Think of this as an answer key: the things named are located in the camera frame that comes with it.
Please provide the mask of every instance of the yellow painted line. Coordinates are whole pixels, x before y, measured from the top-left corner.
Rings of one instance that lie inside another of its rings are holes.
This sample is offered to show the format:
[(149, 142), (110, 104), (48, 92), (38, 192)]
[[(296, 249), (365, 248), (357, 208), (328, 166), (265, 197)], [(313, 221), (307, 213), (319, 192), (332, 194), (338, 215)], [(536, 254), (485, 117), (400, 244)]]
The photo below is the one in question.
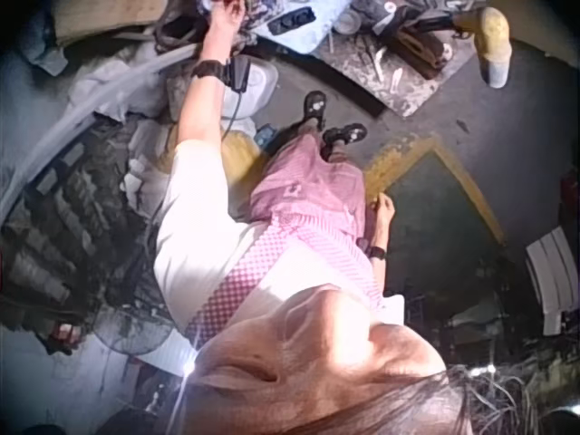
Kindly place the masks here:
[[(408, 148), (408, 150), (401, 152), (403, 147)], [(441, 145), (440, 138), (436, 136), (416, 138), (408, 141), (405, 145), (397, 142), (385, 145), (364, 171), (367, 203), (373, 201), (380, 192), (384, 192), (392, 186), (429, 152), (434, 152), (449, 172), (453, 174), (494, 238), (499, 244), (503, 244), (505, 240), (503, 230), (483, 193), (455, 155), (446, 150)]]

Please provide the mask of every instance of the hand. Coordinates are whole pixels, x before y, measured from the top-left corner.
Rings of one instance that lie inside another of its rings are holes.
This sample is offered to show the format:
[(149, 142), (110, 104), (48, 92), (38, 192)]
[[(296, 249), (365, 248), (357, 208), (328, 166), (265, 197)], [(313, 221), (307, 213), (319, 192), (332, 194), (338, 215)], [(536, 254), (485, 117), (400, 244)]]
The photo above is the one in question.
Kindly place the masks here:
[(218, 0), (212, 3), (210, 29), (233, 40), (246, 16), (246, 1)]
[(384, 193), (380, 193), (377, 196), (377, 199), (373, 201), (372, 208), (377, 215), (375, 237), (380, 239), (378, 241), (383, 241), (385, 239), (388, 241), (389, 227), (391, 226), (392, 219), (395, 216), (395, 206), (392, 203), (392, 199), (387, 197)]

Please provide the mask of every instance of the black wristwatch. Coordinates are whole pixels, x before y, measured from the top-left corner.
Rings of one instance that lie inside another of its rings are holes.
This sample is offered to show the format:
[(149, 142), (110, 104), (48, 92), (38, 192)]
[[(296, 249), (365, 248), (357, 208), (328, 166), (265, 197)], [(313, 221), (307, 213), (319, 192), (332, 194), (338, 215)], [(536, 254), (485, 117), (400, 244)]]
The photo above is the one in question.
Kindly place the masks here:
[(387, 251), (378, 246), (372, 246), (369, 250), (369, 258), (378, 258), (387, 261)]
[(226, 86), (229, 86), (229, 74), (227, 73), (227, 67), (218, 61), (203, 61), (198, 63), (193, 71), (191, 72), (191, 77), (216, 77)]

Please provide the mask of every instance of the pink shorts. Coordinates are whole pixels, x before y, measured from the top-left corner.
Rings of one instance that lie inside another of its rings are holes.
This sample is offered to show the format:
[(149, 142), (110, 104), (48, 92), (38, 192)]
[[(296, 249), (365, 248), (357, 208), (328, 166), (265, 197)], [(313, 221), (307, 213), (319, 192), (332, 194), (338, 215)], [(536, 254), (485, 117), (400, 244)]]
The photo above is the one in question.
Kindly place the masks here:
[(364, 233), (363, 173), (349, 162), (328, 163), (311, 133), (288, 143), (272, 159), (250, 199), (252, 221), (273, 213), (322, 218), (353, 238)]

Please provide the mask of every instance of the leg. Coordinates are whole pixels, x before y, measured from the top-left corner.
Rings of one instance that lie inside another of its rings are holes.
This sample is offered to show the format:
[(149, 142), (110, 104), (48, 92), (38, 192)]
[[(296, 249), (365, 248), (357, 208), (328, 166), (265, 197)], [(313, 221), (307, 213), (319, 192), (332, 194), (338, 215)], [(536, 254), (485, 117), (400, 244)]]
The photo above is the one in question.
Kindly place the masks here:
[(349, 124), (341, 129), (328, 129), (324, 132), (323, 139), (326, 145), (332, 145), (342, 140), (345, 145), (360, 142), (367, 137), (369, 131), (362, 124)]
[(344, 140), (337, 140), (331, 145), (330, 154), (326, 161), (329, 163), (351, 163), (346, 153), (346, 142)]
[(314, 136), (320, 135), (320, 131), (318, 130), (318, 120), (316, 118), (310, 118), (300, 124), (298, 127), (298, 135), (303, 136), (305, 134), (313, 134)]

